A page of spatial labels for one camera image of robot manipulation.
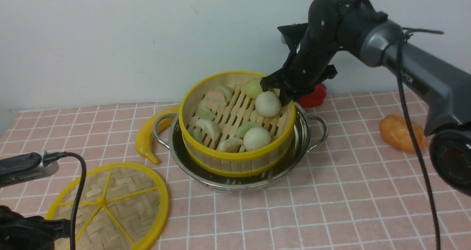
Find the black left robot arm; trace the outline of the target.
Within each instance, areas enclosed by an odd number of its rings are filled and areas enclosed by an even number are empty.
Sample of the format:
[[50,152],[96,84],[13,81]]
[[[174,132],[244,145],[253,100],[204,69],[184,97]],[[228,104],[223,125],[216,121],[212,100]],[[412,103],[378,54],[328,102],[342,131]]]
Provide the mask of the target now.
[[53,250],[56,240],[70,235],[70,220],[46,220],[40,215],[26,218],[7,206],[0,207],[2,250]]

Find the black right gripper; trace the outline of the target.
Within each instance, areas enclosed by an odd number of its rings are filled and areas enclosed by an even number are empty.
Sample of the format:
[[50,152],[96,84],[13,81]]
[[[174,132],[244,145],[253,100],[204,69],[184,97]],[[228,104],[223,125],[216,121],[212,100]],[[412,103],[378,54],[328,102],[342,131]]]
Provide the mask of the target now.
[[335,76],[329,63],[338,51],[336,28],[327,22],[278,26],[290,52],[282,68],[261,79],[262,90],[278,89],[281,105],[286,106]]

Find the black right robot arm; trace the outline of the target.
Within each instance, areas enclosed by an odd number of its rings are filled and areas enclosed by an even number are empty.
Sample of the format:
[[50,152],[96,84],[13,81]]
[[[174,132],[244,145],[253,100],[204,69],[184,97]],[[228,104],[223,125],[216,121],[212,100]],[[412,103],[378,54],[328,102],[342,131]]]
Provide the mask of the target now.
[[416,32],[376,11],[370,0],[313,0],[304,36],[297,44],[285,37],[290,53],[283,67],[263,77],[263,91],[279,89],[287,105],[312,93],[337,75],[331,59],[347,51],[369,67],[386,67],[429,107],[424,133],[431,163],[455,190],[470,196],[470,74],[408,43]]

